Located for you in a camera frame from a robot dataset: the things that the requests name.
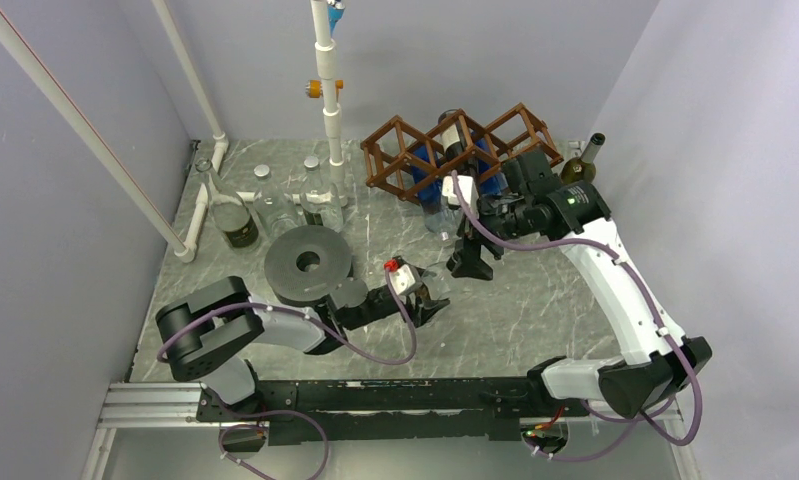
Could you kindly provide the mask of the dark green wine bottle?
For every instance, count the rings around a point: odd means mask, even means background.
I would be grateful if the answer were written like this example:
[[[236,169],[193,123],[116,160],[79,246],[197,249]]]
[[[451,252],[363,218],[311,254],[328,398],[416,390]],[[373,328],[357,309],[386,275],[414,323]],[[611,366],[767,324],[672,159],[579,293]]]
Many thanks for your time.
[[[596,178],[595,159],[605,141],[606,136],[603,133],[593,133],[581,153],[564,164],[560,173],[562,182],[564,184],[572,184],[577,181],[592,183]]]

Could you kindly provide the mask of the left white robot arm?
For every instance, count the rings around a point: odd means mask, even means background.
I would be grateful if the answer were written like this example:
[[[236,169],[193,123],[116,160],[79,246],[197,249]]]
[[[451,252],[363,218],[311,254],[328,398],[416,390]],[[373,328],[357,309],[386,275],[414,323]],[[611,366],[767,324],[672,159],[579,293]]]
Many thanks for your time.
[[[375,289],[348,278],[314,305],[297,307],[272,304],[251,293],[242,278],[229,276],[158,311],[162,345],[157,359],[169,366],[176,381],[205,383],[221,395],[233,417],[247,420],[260,411],[263,394],[254,368],[239,356],[246,346],[326,355],[351,345],[349,331],[394,314],[416,330],[449,305],[448,292],[399,274]]]

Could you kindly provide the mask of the gold capped dark bottle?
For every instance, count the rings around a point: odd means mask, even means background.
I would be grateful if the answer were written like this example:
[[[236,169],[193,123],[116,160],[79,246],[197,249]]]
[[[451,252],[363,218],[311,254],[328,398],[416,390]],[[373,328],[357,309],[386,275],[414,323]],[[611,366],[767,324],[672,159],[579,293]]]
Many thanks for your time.
[[[458,117],[453,118],[452,122],[440,133],[440,143],[444,153],[437,161],[438,166],[451,162],[470,148],[468,137],[464,134]],[[470,155],[463,164],[455,168],[455,171],[458,175],[471,176],[476,179],[479,175],[476,157]]]

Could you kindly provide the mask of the short clear glass bottle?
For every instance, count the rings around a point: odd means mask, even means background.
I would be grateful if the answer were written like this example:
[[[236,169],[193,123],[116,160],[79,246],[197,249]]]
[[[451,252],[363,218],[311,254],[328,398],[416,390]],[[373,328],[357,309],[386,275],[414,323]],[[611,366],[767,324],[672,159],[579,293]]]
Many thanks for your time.
[[[303,165],[305,177],[299,199],[306,223],[341,232],[344,217],[336,185],[324,178],[317,157],[306,157]]]

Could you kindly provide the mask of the tall clear glass bottle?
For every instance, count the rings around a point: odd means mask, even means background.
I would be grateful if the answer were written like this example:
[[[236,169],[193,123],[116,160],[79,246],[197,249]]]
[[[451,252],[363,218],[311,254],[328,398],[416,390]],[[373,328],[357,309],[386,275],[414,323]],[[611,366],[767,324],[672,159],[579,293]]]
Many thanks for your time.
[[[226,183],[210,159],[200,157],[196,171],[203,174],[211,218],[228,246],[235,251],[256,249],[260,232],[249,207],[237,191]]]

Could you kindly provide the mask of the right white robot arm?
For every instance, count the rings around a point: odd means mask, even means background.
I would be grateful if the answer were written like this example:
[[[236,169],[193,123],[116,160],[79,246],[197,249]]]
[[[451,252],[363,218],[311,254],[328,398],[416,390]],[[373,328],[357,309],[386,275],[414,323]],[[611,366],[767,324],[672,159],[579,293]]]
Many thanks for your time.
[[[632,420],[696,383],[713,356],[711,346],[702,336],[687,335],[661,308],[598,190],[584,180],[564,182],[540,150],[505,161],[503,170],[510,190],[505,195],[480,195],[470,174],[443,180],[443,200],[463,211],[449,262],[452,276],[490,280],[482,248],[499,257],[505,250],[530,250],[521,237],[544,236],[576,267],[620,348],[609,359],[556,357],[535,367],[540,379],[525,391],[530,409],[549,415],[564,400],[594,400]]]

